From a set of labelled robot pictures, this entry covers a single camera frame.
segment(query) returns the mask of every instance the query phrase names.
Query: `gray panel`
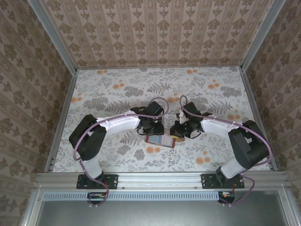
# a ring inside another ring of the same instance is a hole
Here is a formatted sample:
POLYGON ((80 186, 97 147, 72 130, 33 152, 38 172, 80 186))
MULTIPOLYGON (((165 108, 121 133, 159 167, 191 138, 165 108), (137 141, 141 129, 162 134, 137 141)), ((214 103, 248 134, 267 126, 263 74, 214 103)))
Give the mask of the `gray panel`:
POLYGON ((43 202, 38 226, 285 226, 277 192, 252 192, 243 202, 111 201, 98 208, 87 202, 43 202))

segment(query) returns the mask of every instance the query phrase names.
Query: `gray leaf pattern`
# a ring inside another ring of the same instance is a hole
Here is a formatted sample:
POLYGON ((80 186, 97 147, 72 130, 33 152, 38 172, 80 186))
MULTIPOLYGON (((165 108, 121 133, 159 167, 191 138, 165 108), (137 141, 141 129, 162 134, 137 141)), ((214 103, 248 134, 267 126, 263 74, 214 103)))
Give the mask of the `gray leaf pattern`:
MULTIPOLYGON (((81 171, 72 160, 68 138, 87 114, 110 117, 131 107, 147 106, 155 97, 164 97, 170 107, 164 118, 168 131, 179 112, 179 97, 185 94, 201 113, 211 112, 237 122, 253 119, 238 67, 79 70, 77 76, 54 172, 81 171)), ((163 101, 158 103, 166 109, 163 101)), ((1 123, 0 129, 5 133, 16 130, 9 127, 9 122, 1 123)), ((230 141, 209 133, 176 142, 174 148, 144 140, 134 129, 106 136, 97 157, 100 166, 106 172, 215 171, 234 156, 230 141)))

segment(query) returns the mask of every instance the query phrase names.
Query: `floral tablecloth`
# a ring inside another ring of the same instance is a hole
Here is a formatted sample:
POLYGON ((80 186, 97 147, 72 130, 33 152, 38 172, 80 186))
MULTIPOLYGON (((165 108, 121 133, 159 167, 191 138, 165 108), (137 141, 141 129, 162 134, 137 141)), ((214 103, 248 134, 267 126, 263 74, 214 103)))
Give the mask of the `floral tablecloth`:
MULTIPOLYGON (((186 95, 203 112, 231 121, 253 120, 238 67, 150 68, 77 71, 63 136, 53 172, 82 171, 72 158, 69 135, 81 119, 92 114, 109 117, 135 106, 147 106, 154 97, 168 100, 164 118, 169 129, 186 95)), ((196 139, 176 142, 174 148, 148 144, 135 130, 106 137, 98 161, 106 172, 215 171, 234 157, 230 142, 203 133, 196 139)), ((269 170, 268 165, 254 168, 269 170)))

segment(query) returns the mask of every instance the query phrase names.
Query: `patterned wallpaper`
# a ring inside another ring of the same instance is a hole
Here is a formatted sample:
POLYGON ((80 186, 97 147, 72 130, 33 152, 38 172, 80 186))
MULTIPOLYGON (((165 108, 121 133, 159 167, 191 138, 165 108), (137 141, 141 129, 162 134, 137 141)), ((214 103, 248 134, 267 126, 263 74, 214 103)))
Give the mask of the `patterned wallpaper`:
POLYGON ((18 225, 43 172, 70 74, 25 0, 0 1, 0 225, 18 225))
POLYGON ((239 65, 271 0, 41 0, 78 68, 239 65))
POLYGON ((247 74, 280 170, 301 207, 301 1, 287 0, 247 74))

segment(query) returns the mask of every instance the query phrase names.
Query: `mounting plate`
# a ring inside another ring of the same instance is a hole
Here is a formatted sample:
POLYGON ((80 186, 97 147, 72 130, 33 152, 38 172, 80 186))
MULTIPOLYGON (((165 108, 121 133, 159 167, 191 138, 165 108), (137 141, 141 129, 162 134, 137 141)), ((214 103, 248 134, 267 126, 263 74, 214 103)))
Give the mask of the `mounting plate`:
MULTIPOLYGON (((105 174, 103 176, 103 183, 105 183, 109 189, 117 189, 118 174, 105 174)), ((85 174, 80 174, 76 184, 77 189, 105 189, 104 186, 90 180, 85 174)))
POLYGON ((237 174, 235 177, 231 178, 231 181, 225 186, 221 186, 216 179, 215 173, 201 174, 202 188, 203 189, 213 189, 213 188, 245 188, 244 180, 241 175, 237 174))

